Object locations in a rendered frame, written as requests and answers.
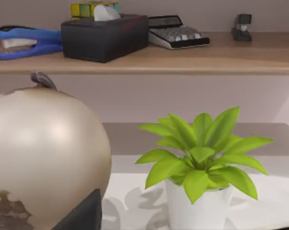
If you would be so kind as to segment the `green plant in white pot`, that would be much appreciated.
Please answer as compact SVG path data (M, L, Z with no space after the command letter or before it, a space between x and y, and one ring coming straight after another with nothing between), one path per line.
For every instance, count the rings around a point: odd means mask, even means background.
M152 164L146 188L165 182L170 230L222 230L234 189L258 198L243 167L266 174L249 151L273 139L234 135L239 114L240 108L232 107L215 118L198 114L188 123L170 113L156 123L139 126L160 136L157 148L143 154L137 164Z

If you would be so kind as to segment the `wooden shelf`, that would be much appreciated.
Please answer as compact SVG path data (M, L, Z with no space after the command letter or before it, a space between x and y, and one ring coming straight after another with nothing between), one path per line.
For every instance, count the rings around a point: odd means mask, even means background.
M208 32L209 46L169 50L147 48L108 63L63 57L60 53L0 61L0 74L80 75L283 75L289 76L289 33L256 32L251 43L227 32Z

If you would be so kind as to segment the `black and white calculator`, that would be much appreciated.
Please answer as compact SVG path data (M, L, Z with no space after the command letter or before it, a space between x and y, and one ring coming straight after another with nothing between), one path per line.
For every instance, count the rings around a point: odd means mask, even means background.
M210 39L183 25L178 15L165 15L149 17L149 42L173 50L208 46Z

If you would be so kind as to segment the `blue stapler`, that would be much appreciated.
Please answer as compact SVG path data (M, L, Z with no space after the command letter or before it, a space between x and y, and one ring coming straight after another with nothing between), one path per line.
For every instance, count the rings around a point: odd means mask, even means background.
M0 27L0 41L4 51L0 60L12 60L61 52L60 30L47 30L20 25Z

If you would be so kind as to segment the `black tissue box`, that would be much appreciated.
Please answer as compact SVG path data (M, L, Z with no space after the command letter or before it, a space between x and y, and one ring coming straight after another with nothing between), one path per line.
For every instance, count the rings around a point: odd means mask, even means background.
M72 59L106 63L149 44L146 15L120 14L101 4L92 18L65 21L60 30L63 55Z

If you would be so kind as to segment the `beige globe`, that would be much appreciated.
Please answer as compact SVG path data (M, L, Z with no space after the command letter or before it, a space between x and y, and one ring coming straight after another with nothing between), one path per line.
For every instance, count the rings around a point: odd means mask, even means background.
M111 148L96 114L42 72L0 94L0 230L52 230L92 191L103 198Z

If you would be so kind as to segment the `yellow and green puzzle cube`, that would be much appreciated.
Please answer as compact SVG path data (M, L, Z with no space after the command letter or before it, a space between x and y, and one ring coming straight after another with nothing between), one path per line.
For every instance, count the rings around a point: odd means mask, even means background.
M92 18L94 16L94 8L100 4L112 7L118 12L120 10L118 1L87 0L71 3L69 6L70 16L72 19Z

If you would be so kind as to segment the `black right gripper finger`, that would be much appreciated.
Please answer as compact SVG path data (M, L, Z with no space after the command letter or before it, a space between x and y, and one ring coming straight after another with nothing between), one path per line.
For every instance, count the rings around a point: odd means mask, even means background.
M101 230L102 197L100 189L92 191L52 230Z

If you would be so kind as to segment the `small black stapler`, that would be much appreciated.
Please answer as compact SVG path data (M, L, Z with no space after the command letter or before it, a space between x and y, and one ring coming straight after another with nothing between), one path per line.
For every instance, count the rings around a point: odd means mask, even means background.
M250 32L247 30L248 25L252 23L251 14L237 14L233 27L231 29L231 35L234 41L240 42L251 42L252 37Z

